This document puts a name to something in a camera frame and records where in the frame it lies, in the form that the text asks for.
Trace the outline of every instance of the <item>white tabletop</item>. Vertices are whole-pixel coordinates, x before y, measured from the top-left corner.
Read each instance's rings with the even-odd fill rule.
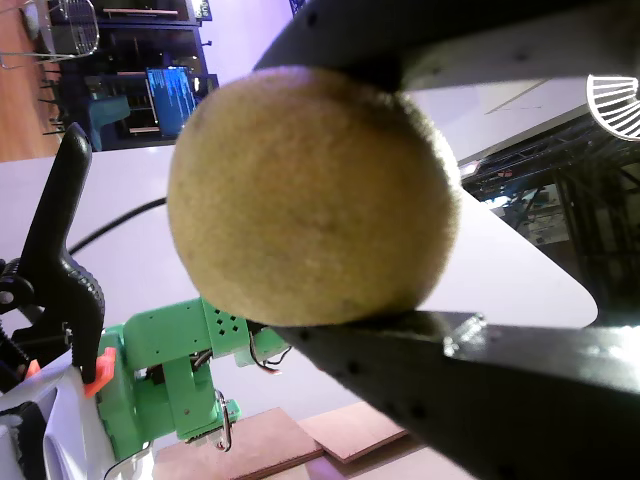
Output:
[[[109,220],[166,194],[172,147],[94,154],[93,165],[69,235],[72,245]],[[20,255],[51,159],[0,164],[0,258]],[[197,292],[174,251],[167,212],[147,212],[87,246],[77,256],[100,282],[106,324],[193,298]],[[483,312],[492,323],[584,327],[597,313],[587,291],[471,196],[449,265],[423,309]],[[5,317],[9,328],[17,315]],[[282,406],[295,419],[356,401],[297,353],[273,377],[238,369],[231,358],[214,362],[214,382],[237,399],[245,414]]]

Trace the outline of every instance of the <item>bolt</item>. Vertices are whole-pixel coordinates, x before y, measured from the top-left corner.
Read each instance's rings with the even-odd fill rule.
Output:
[[[14,300],[13,293],[7,292],[5,290],[0,292],[0,304],[9,305]]]

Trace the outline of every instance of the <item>wire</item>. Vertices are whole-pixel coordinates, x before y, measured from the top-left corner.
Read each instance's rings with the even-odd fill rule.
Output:
[[[261,369],[267,372],[269,375],[280,375],[282,372],[277,368],[267,367],[258,361],[256,357],[256,345],[253,341],[253,335],[249,332],[249,353],[251,354],[251,359],[255,362],[255,364]]]
[[[94,240],[97,240],[102,235],[113,230],[114,228],[119,227],[124,222],[131,220],[133,217],[136,217],[141,213],[144,213],[153,208],[164,205],[165,203],[167,203],[167,197],[158,198],[157,200],[154,200],[152,202],[145,203],[144,205],[140,205],[139,207],[128,211],[124,215],[120,215],[118,218],[116,218],[115,220],[112,220],[111,222],[107,223],[105,226],[99,228],[98,230],[93,232],[91,235],[88,235],[82,240],[80,240],[78,243],[76,243],[73,247],[69,249],[69,253],[71,255],[78,253],[80,250],[82,250],[84,247],[89,245],[91,242],[93,242]]]
[[[282,360],[284,360],[284,357],[287,356],[287,353],[289,353],[291,351],[293,347],[289,346],[289,348],[287,348],[284,352],[282,352],[282,355],[280,356],[280,360],[278,360],[277,362],[272,362],[270,360],[265,360],[264,362],[262,362],[263,365],[280,365],[282,363]]]
[[[196,361],[193,363],[193,368],[195,368],[196,370],[199,369],[202,364],[209,361],[211,357],[213,357],[213,350],[209,349],[196,359]]]

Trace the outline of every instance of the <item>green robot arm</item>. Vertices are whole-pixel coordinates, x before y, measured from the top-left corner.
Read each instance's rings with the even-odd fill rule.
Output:
[[[196,298],[107,329],[99,354],[107,347],[117,350],[115,374],[96,402],[120,461],[173,431],[190,441],[223,429],[225,410],[230,423],[238,419],[238,404],[222,400],[209,369],[201,368],[207,359],[234,354],[242,367],[288,345],[270,328],[254,335],[246,319]]]

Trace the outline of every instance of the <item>computer monitor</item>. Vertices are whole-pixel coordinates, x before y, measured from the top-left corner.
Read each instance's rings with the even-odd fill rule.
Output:
[[[187,67],[148,68],[147,79],[160,132],[178,135],[196,109]]]

